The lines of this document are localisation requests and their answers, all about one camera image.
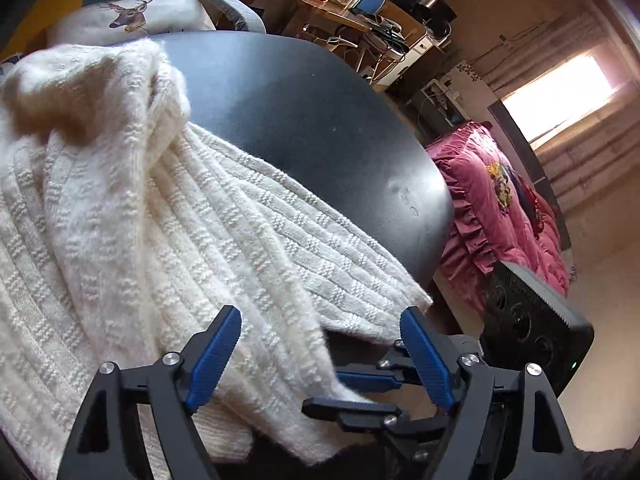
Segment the cream knitted sweater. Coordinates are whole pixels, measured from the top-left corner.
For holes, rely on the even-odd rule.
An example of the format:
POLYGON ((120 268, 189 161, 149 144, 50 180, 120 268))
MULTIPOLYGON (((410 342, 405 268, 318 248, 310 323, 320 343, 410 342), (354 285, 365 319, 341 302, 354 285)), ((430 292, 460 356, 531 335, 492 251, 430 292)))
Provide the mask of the cream knitted sweater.
POLYGON ((58 472, 98 367, 155 362, 226 304, 242 335, 194 422, 213 460, 263 432, 306 464, 355 443, 303 416, 354 400, 327 330, 389 344, 431 298, 303 185, 192 124, 160 46, 63 44, 1 81, 1 430, 58 472))

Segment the pink ruffled bed quilt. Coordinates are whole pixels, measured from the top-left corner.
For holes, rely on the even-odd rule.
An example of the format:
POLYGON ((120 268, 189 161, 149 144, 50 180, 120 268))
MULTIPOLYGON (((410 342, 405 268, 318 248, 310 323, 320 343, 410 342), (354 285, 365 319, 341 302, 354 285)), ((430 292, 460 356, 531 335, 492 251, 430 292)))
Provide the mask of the pink ruffled bed quilt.
POLYGON ((454 291, 483 312, 492 268, 506 261, 525 266, 565 296, 570 278, 554 212, 513 169, 490 131, 467 122, 426 151, 454 206, 454 223, 439 263, 454 291))

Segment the black appliance on table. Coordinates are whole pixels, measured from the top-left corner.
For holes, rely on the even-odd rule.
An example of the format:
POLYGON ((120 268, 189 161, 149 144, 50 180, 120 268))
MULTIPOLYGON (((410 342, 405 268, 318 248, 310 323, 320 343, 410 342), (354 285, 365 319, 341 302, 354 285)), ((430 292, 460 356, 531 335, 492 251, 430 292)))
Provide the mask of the black appliance on table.
POLYGON ((425 26, 436 40, 447 39, 452 32, 452 22, 456 12, 445 0, 390 0, 399 9, 425 26))

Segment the wooden side table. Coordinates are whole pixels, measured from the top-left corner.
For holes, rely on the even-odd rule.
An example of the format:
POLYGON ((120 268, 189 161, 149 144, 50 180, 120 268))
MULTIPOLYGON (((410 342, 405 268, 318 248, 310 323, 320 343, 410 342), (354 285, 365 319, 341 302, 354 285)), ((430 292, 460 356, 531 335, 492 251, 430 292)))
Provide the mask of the wooden side table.
POLYGON ((270 32, 325 48, 377 89, 388 88, 433 47, 425 26, 391 2, 368 18, 333 1, 278 1, 284 8, 270 32))

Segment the blue handbag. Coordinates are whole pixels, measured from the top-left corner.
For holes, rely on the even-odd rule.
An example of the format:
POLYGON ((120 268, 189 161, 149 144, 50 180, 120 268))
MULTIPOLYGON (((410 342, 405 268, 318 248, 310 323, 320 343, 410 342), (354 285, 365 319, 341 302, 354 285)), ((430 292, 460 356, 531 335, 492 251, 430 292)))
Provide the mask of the blue handbag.
POLYGON ((356 15, 373 16, 384 6, 385 0, 357 0, 350 12, 356 15))

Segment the deer print cushion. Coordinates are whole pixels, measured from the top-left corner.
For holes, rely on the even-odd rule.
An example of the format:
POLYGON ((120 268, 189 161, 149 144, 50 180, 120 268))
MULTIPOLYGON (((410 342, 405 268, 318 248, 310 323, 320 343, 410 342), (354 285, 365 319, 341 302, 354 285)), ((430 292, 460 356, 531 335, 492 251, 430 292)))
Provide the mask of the deer print cushion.
POLYGON ((92 4, 47 29, 47 46, 110 46, 168 32, 215 30, 200 0, 120 0, 92 4))

